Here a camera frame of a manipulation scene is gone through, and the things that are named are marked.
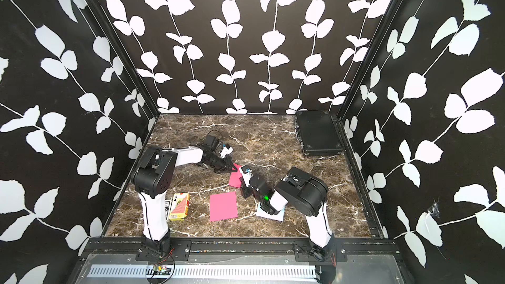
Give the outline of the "pink square paper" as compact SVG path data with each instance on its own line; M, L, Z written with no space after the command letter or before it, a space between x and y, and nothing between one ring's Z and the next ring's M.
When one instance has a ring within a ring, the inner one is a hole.
M232 191L211 195L209 210L211 222L237 218L238 208L236 192Z
M236 171L232 172L230 174L230 179L229 179L228 185L230 187L240 188L241 187L241 178L242 178L242 174L240 172L241 166L238 164L234 164L234 167L236 168Z

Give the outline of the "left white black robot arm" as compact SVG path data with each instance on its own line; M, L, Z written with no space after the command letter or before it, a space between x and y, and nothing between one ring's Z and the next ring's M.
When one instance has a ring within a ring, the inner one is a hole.
M170 250L165 199L175 168L196 164L208 166L217 174L232 173L237 170L231 159L232 152L232 146L213 135L207 135L202 143L193 146L167 149L150 145L145 149L130 175L143 209L144 247L159 255Z

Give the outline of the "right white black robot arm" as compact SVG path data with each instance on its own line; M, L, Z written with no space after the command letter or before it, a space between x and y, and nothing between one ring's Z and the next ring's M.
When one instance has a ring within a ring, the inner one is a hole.
M268 218L279 216L287 205L305 216L309 226L309 253L319 261L324 260L331 251L329 244L333 237L327 217L328 186L296 167L292 167L274 188L248 165L239 168L239 172L243 198L254 197Z

